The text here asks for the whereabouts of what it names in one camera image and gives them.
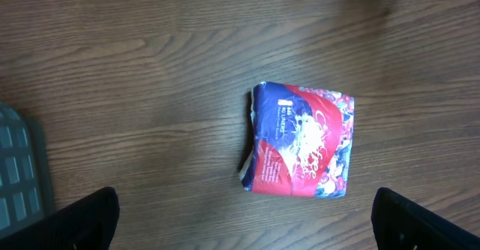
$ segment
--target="package of panty liners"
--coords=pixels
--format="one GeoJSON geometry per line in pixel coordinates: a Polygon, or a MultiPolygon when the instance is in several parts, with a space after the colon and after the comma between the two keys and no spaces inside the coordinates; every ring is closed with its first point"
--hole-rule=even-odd
{"type": "Polygon", "coordinates": [[[252,90],[253,151],[240,171],[247,191],[343,197],[353,141],[352,97],[262,82],[252,90]]]}

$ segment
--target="plastic package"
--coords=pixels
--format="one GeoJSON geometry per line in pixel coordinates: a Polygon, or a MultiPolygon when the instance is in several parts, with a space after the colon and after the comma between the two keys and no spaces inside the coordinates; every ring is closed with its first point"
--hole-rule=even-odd
{"type": "Polygon", "coordinates": [[[247,191],[343,197],[353,142],[352,97],[262,82],[252,90],[253,151],[240,171],[247,191]]]}

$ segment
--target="wooden surface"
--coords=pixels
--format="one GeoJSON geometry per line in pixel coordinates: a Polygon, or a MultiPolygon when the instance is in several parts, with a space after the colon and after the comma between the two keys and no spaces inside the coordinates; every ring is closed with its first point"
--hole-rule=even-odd
{"type": "Polygon", "coordinates": [[[387,186],[480,235],[479,0],[0,0],[0,99],[58,207],[105,185],[112,249],[375,249],[387,186]],[[339,200],[247,193],[247,93],[355,97],[339,200]]]}

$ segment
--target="wooden table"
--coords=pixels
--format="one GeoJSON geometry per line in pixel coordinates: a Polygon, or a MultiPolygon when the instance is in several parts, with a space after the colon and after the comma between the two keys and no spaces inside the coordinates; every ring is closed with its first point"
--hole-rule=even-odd
{"type": "Polygon", "coordinates": [[[112,249],[375,249],[387,186],[480,235],[479,0],[0,0],[0,99],[59,208],[119,195],[112,249]],[[345,198],[247,193],[249,90],[355,97],[345,198]]]}

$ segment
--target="white splash graphic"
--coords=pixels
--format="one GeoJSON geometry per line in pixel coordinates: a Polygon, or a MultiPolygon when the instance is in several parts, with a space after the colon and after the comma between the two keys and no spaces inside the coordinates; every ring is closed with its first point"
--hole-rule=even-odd
{"type": "Polygon", "coordinates": [[[323,159],[320,153],[323,149],[326,154],[325,137],[327,135],[325,116],[321,111],[315,112],[315,118],[303,113],[295,116],[295,140],[287,148],[280,149],[283,161],[293,177],[297,167],[302,170],[302,179],[315,179],[319,163],[323,159]]]}

